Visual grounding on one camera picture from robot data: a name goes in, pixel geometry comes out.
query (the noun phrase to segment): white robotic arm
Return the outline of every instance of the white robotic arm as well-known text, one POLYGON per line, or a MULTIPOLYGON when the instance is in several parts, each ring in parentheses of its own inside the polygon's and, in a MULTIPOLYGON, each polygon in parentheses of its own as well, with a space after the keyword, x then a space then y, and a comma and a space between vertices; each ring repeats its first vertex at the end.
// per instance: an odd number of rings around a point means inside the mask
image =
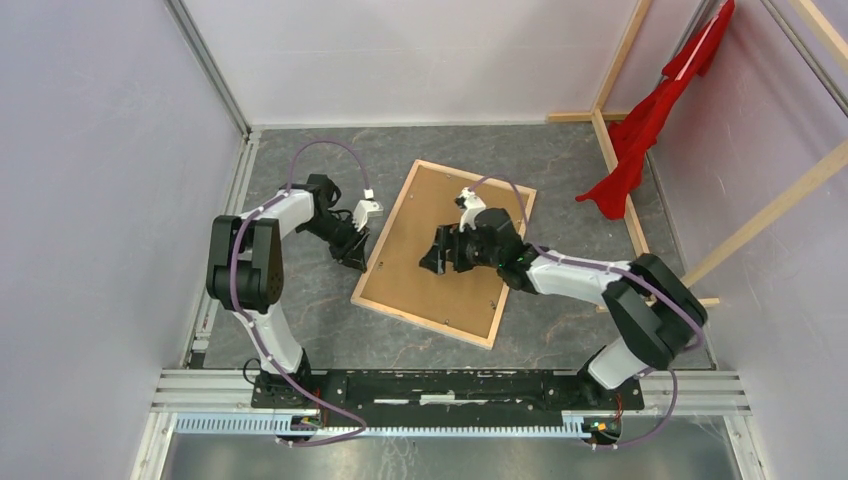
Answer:
POLYGON ((581 370, 604 390, 615 389, 640 372, 668 368, 695 335, 667 305, 645 304, 646 285, 663 292, 699 326, 707 319, 703 306, 654 255, 642 255, 632 262, 569 257, 524 243, 506 210, 486 208, 467 188, 456 203, 462 211, 459 223, 437 228, 433 246, 419 265, 436 274, 445 272, 446 262, 453 263, 458 272, 492 267, 513 289, 607 307, 621 337, 581 370))
POLYGON ((275 360, 287 373, 302 367, 303 348, 294 339, 279 298, 283 290, 283 237, 292 231, 307 230, 330 244, 330 254, 339 263, 365 270, 364 246, 368 238, 366 223, 380 215, 383 207, 366 190, 352 214, 342 218, 330 210, 341 196, 335 184, 324 175, 310 175, 304 185, 280 190, 266 202, 240 216, 220 216, 212 227, 207 269, 207 291, 221 301, 247 329, 254 347, 260 352, 262 370, 275 371, 275 360), (242 313, 231 301, 229 277, 232 269, 234 239, 242 223, 249 221, 241 257, 250 250, 250 259, 239 258, 236 266, 237 291, 242 313))

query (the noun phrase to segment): wooden stick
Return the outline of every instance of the wooden stick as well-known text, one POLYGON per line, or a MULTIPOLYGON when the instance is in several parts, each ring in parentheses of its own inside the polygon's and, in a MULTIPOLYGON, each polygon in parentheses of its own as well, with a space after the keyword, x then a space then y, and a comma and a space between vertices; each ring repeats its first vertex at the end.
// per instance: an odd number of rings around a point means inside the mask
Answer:
POLYGON ((812 0, 789 0, 789 3, 795 7, 798 15, 816 34, 816 38, 827 47, 842 69, 848 73, 848 42, 833 28, 827 17, 821 13, 812 0))
MULTIPOLYGON (((607 169, 612 172, 618 165, 618 157, 615 155, 615 148, 612 146, 612 140, 609 137, 609 131, 607 131, 607 125, 604 123, 604 117, 600 110, 595 110, 592 114, 592 125, 595 127, 595 134, 601 144, 601 152, 604 154, 607 169)), ((627 225, 627 233, 630 235, 630 241, 633 242, 633 250, 636 252, 636 256, 648 253, 645 232, 642 231, 642 224, 639 222, 639 216, 636 215, 636 208, 633 206, 630 195, 627 195, 624 204, 624 223, 627 225)))
POLYGON ((633 15, 630 17, 627 29, 621 38, 621 43, 618 45, 618 50, 615 52, 612 64, 609 70, 607 70, 606 77, 604 77, 604 83, 601 84, 601 90, 595 98, 595 103, 592 104, 593 111, 603 109, 604 104, 607 102, 607 98, 609 98, 610 92, 612 92, 612 87, 618 79, 618 74, 621 73, 621 67, 624 66, 624 60, 627 58, 627 54, 630 53, 630 47, 633 46, 633 42, 636 40, 636 35, 639 33, 642 21, 645 20, 645 16, 648 14, 648 8, 650 8, 651 2, 653 0, 638 0, 638 3, 636 3, 636 8, 633 9, 633 15))
MULTIPOLYGON (((630 112, 604 112, 604 120, 608 122, 617 122, 624 120, 624 117, 630 112)), ((545 119, 548 123, 574 123, 574 122, 591 122, 592 112, 553 112, 549 113, 545 119)))
POLYGON ((554 112, 545 119, 548 123, 591 122, 592 112, 554 112))
POLYGON ((745 225, 710 252, 701 263, 683 277, 683 284, 691 287, 695 282, 704 278, 721 262, 727 260, 743 245, 751 241, 757 234, 774 223, 775 220, 794 207, 804 197, 819 188, 830 177, 848 165, 848 140, 842 142, 826 157, 807 170, 801 178, 759 211, 745 225))
MULTIPOLYGON (((701 305, 703 305, 704 308, 712 308, 712 307, 715 307, 715 306, 718 306, 718 305, 721 304, 721 299, 713 298, 713 297, 699 298, 698 301, 701 302, 701 305)), ((645 300, 645 303, 650 307, 651 305, 656 303, 656 300, 645 300)), ((607 309, 607 307, 596 307, 595 311, 598 312, 598 313, 604 313, 604 312, 608 312, 609 309, 607 309)))

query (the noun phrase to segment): cork board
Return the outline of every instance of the cork board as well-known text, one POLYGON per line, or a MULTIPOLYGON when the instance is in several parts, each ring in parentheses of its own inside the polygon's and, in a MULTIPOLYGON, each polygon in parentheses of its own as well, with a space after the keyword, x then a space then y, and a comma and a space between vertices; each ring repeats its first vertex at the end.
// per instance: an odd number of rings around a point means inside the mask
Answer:
MULTIPOLYGON (((478 267, 460 274, 448 264, 447 273, 436 275, 418 266, 433 244, 436 227, 459 221, 454 198, 480 177, 416 160, 351 302, 491 349, 509 292, 495 270, 478 267)), ((536 191, 518 189, 529 216, 536 191)), ((505 208, 524 235, 520 207, 508 183, 488 180, 477 194, 488 207, 505 208)))

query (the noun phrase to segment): white enclosure panel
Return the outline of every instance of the white enclosure panel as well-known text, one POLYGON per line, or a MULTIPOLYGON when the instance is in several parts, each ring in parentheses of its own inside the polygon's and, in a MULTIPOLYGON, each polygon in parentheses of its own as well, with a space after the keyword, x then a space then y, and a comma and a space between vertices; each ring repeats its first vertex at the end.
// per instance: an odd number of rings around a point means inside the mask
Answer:
POLYGON ((699 3, 700 0, 653 1, 605 110, 630 110, 651 93, 699 3))
POLYGON ((241 142, 164 2, 0 7, 0 478, 127 478, 241 142))
MULTIPOLYGON (((653 150, 690 267, 848 138, 848 119, 759 0, 738 5, 653 150)), ((740 372, 776 479, 845 477, 846 210, 843 171, 696 285, 721 297, 714 352, 740 372)))
MULTIPOLYGON (((251 122, 350 125, 586 111, 636 1, 186 3, 251 122)), ((668 11, 652 14, 616 104, 647 93, 696 2, 655 3, 668 11), (640 77, 634 87, 630 77, 640 77)))

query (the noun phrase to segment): gray floor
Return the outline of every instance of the gray floor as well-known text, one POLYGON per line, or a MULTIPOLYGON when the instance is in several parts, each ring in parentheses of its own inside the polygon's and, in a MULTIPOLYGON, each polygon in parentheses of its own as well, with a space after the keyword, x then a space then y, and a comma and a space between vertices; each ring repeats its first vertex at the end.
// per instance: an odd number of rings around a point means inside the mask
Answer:
MULTIPOLYGON (((364 158, 374 191, 391 210, 416 158, 474 173, 503 173, 538 190, 527 239, 558 251, 604 260, 633 258, 623 221, 604 218, 594 203, 574 197, 606 175, 589 124, 272 130, 262 134, 245 208, 273 195, 304 142, 333 138, 364 158)), ((337 208, 361 196, 356 163, 338 147, 316 145, 304 154, 295 181, 325 173, 342 189, 337 208)), ((681 271, 668 220, 648 169, 633 202, 652 252, 681 271)), ((373 236, 385 216, 369 223, 373 236)), ((331 261, 326 245, 308 234, 283 242, 286 289, 282 302, 294 336, 315 368, 579 368, 617 333, 608 314, 563 297, 512 292, 491 351, 356 307, 350 296, 359 274, 331 261)), ((256 356, 241 325, 219 310, 204 366, 241 367, 256 356)), ((682 368, 709 368, 706 352, 678 358, 682 368)))

